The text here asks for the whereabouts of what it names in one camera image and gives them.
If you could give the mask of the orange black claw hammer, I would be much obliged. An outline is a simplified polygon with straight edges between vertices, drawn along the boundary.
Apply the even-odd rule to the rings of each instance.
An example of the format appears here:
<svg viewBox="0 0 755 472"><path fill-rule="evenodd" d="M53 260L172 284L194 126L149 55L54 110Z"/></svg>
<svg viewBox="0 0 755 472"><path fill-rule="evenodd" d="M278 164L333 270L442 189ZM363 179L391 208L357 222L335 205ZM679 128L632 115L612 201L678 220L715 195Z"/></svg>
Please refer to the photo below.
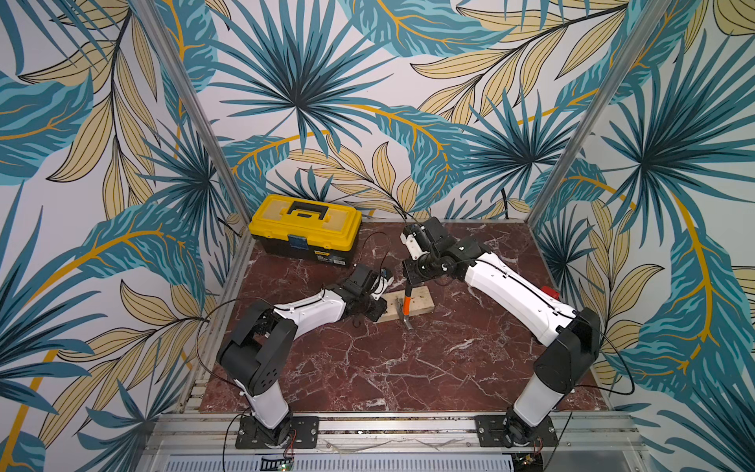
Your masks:
<svg viewBox="0 0 755 472"><path fill-rule="evenodd" d="M401 301L400 308L397 310L399 320L401 324L403 324L403 326L407 330L413 330L413 326L411 322L409 321L409 313L410 313L411 302L412 302L412 292L413 292L412 285L407 284L407 286L404 289L404 296Z"/></svg>

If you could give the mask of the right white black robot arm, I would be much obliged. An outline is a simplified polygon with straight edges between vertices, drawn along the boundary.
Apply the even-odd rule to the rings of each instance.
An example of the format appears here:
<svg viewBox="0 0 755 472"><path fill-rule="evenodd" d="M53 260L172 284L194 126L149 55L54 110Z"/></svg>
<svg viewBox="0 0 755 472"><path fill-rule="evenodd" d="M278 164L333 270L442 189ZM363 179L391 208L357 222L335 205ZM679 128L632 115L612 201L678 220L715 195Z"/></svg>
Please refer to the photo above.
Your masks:
<svg viewBox="0 0 755 472"><path fill-rule="evenodd" d="M550 412L597 360L603 343L600 316L589 309L578 311L538 289L488 246L472 236L455 238L437 218L408 224L401 242L409 253L402 262L405 308L415 287L451 277L489 296L544 346L533 376L494 432L507 448L528 446Z"/></svg>

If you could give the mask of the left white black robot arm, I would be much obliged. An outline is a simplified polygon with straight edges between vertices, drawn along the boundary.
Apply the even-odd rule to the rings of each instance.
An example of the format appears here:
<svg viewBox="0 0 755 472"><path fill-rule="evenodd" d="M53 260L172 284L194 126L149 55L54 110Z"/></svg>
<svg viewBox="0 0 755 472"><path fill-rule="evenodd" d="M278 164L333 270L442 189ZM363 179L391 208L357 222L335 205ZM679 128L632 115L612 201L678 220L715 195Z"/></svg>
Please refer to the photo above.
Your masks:
<svg viewBox="0 0 755 472"><path fill-rule="evenodd" d="M387 311L383 293L392 283L389 269L356 265L349 277L311 297L282 305L258 300L248 308L216 362L248 401L254 431L263 444L280 446L292 434L293 415L279 378L294 341L354 316L377 322Z"/></svg>

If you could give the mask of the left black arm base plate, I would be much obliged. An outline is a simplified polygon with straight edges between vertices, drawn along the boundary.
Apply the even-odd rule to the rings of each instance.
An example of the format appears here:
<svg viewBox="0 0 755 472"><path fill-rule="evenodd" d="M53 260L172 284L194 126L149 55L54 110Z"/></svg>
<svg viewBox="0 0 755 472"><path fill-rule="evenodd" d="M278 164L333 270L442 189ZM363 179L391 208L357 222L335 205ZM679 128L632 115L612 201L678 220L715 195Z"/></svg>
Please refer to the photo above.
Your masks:
<svg viewBox="0 0 755 472"><path fill-rule="evenodd" d="M238 450L261 450L262 448L285 448L313 450L320 434L318 416L292 416L288 414L275 428L267 428L253 416L244 417L235 441Z"/></svg>

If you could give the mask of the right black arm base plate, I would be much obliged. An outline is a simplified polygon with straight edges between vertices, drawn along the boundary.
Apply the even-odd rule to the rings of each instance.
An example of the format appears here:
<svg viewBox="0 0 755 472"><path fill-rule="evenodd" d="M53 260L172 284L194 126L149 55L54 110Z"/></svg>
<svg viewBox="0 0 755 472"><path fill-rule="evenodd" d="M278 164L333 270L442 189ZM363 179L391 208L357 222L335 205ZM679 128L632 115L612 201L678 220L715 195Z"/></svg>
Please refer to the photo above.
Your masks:
<svg viewBox="0 0 755 472"><path fill-rule="evenodd" d="M481 448L526 448L555 446L556 428L547 416L537 427L511 415L477 415L473 417Z"/></svg>

